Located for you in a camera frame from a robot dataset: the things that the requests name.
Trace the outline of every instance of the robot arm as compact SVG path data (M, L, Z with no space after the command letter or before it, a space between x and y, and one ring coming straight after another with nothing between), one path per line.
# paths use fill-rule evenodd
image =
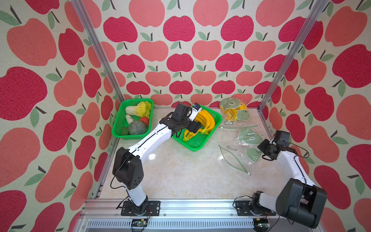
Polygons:
M289 137L288 132L276 131L271 143L264 140L258 146L264 154L263 159L269 161L276 159L280 163L287 184L278 197L261 191L254 193L250 203L251 209L257 213L270 209L287 219L316 228L321 219L327 193L317 187L305 173L299 162L298 153L289 147Z

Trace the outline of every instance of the green plastic basket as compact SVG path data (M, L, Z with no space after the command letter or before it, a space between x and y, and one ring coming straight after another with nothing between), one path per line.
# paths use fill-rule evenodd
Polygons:
M151 106L152 106L151 111L150 111L150 124L148 126L147 132L144 133L144 134L140 134L140 135L120 135L122 128L129 126L129 124L126 121L126 118L125 118L125 116L126 116L125 108L127 106L131 106L131 105L138 105L142 101L148 101L149 103L151 103ZM123 101L120 105L120 108L118 109L117 116L116 116L116 119L115 119L115 123L112 127L112 135L116 138L122 138L123 140L144 138L147 134L149 134L151 132L153 104L154 103L153 103L152 99L149 99L149 98L128 99L128 100ZM132 115L131 117L134 120L139 120L140 119L140 117L135 116L135 115Z
M217 113L215 111L213 111L212 109L206 107L206 106L203 106L201 105L202 109L206 110L207 112L210 113L210 115L214 118L215 120L215 127L214 129L209 133L209 135L206 135L206 134L201 134L201 133L198 133L196 136L194 136L193 138L189 139L187 142L184 142L183 141L183 138L184 138L184 132L186 131L185 129L182 131L182 134L180 135L179 138L177 138L176 136L173 136L173 138L175 140L177 140L180 144L182 144L183 146L185 146L186 148L188 148L189 150L191 151L198 151L200 150L201 148L203 148L203 146L206 144L206 142L210 139L210 137L213 135L214 131L216 130L216 128L219 127L221 121L223 120L222 116L220 115L220 113Z

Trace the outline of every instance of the metal vent grille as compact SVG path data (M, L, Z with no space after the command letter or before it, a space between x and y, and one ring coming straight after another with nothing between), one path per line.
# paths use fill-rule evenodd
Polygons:
M90 219L88 228L130 228L131 219ZM254 228L253 219L165 219L151 218L148 229Z

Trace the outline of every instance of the banana bunch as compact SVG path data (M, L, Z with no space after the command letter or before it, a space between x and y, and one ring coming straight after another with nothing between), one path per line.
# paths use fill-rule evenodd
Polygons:
M197 116L195 117L194 120L196 122L200 122L204 128L203 129L200 128L197 131L197 133L192 133L189 130L186 130L184 132L184 138L183 138L183 141L184 142L187 142L190 138L196 136L196 134L198 134L198 133L209 134L214 129L214 127L215 127L215 120L214 120L214 118L206 110L201 110L201 112L199 112L197 114Z

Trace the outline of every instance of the green sticker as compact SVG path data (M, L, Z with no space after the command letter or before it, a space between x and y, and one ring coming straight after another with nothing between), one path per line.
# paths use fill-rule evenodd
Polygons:
M246 149L246 155L251 160L251 162L256 163L262 154L261 151L259 151L256 148L248 148Z

